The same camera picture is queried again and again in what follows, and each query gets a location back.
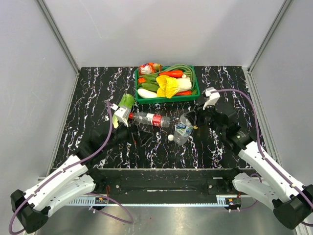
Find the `clear water bottle white cap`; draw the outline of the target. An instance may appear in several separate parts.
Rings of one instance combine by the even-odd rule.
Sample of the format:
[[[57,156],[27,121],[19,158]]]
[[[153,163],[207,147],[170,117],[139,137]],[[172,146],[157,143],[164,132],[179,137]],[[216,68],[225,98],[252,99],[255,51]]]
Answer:
[[[176,125],[173,141],[179,146],[184,145],[194,129],[193,124],[187,118],[186,114],[180,116],[179,123]]]

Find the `clear cola bottle red label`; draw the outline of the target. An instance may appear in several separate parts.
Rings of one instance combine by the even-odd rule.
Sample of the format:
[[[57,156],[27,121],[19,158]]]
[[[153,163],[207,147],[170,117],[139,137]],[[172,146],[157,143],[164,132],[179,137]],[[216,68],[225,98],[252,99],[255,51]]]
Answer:
[[[137,123],[156,127],[169,127],[171,123],[171,119],[169,117],[152,113],[130,113],[129,118]]]

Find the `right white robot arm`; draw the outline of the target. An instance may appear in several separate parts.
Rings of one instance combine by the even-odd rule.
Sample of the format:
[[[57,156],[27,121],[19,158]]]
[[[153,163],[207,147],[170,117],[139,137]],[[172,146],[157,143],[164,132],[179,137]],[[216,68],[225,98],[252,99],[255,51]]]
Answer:
[[[285,171],[257,142],[254,134],[238,123],[235,109],[228,103],[200,106],[184,115],[196,127],[214,130],[226,148],[247,162],[265,180],[254,181],[236,170],[223,180],[225,192],[243,192],[266,205],[276,219],[293,230],[313,212],[313,186],[304,185]]]

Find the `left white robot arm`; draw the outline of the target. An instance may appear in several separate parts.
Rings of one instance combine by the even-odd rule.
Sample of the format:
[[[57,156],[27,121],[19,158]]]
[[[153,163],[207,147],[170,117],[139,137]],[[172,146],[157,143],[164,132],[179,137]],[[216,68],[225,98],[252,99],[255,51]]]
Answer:
[[[138,142],[138,128],[120,125],[107,134],[94,132],[78,150],[53,173],[32,188],[14,191],[11,196],[12,220],[18,219],[23,231],[33,233],[40,229],[60,208],[84,195],[96,199],[88,203],[101,209],[108,200],[108,193],[118,192],[121,181],[109,180],[95,165],[101,153],[121,143]]]

